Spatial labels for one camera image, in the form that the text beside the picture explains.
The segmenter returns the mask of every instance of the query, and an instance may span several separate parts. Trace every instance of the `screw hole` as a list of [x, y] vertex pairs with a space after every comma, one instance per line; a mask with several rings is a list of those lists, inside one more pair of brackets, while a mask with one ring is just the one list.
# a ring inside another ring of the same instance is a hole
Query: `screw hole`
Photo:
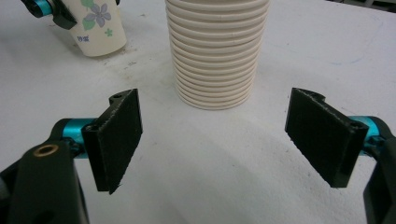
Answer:
[[58, 150], [57, 145], [45, 145], [35, 150], [34, 155], [36, 157], [46, 157]]

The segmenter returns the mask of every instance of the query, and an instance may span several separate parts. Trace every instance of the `stacked paper cup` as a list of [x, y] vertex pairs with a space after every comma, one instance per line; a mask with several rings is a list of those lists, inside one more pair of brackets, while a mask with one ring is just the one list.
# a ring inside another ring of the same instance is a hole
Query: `stacked paper cup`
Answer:
[[256, 74], [269, 0], [165, 0], [177, 93], [202, 109], [240, 105]]

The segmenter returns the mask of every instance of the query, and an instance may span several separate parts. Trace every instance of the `white table surface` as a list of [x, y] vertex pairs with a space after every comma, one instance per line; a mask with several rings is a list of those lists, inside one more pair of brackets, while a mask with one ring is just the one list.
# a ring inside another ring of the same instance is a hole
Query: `white table surface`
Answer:
[[51, 17], [0, 6], [0, 170], [62, 118], [97, 117], [107, 98], [138, 88], [144, 126], [111, 196], [76, 161], [91, 223], [364, 223], [374, 168], [359, 158], [331, 189], [284, 132], [292, 87], [396, 133], [396, 14], [320, 0], [273, 0], [250, 98], [205, 111], [177, 96], [163, 0], [121, 1], [128, 43], [87, 58]]

